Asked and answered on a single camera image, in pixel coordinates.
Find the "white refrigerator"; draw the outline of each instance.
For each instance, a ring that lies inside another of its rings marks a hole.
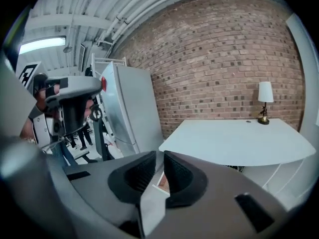
[[[103,106],[123,156],[158,150],[163,135],[149,71],[111,62],[103,77]]]

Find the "ceiling light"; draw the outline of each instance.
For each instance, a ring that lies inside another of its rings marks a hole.
[[[65,45],[65,37],[43,39],[43,40],[29,42],[29,43],[21,45],[19,54],[23,54],[32,50],[38,50],[38,49],[43,49],[48,47],[55,47],[55,46],[64,46],[64,45]]]

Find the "white ceiling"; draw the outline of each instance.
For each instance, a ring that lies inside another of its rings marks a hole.
[[[105,57],[107,48],[104,44],[97,46],[97,40],[105,33],[111,23],[116,19],[118,13],[132,0],[38,0],[29,14],[29,19],[25,27],[23,42],[30,42],[40,38],[54,36],[67,36],[67,41],[73,47],[72,52],[64,53],[61,47],[51,47],[24,53],[19,56],[17,64],[17,74],[21,72],[26,63],[41,61],[47,71],[59,70],[73,74],[78,71],[79,48],[80,44],[86,47],[84,61],[90,64],[89,57],[94,50],[97,57]],[[146,2],[155,3],[158,0],[138,0],[131,6],[124,18],[117,23],[111,32],[114,35],[116,30],[123,24],[125,17],[136,11]],[[173,3],[176,0],[169,0],[157,10]],[[146,16],[154,14],[156,8]],[[134,26],[132,31],[147,17],[142,18]]]

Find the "brass lamp base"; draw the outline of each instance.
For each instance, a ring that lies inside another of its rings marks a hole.
[[[266,116],[262,116],[262,117],[258,118],[258,123],[260,123],[262,125],[268,125],[269,119],[267,119]]]

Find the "brick wall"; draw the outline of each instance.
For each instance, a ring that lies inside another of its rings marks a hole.
[[[164,137],[184,119],[255,118],[258,83],[271,81],[269,115],[297,129],[305,83],[272,0],[183,0],[158,12],[112,54],[150,70]]]

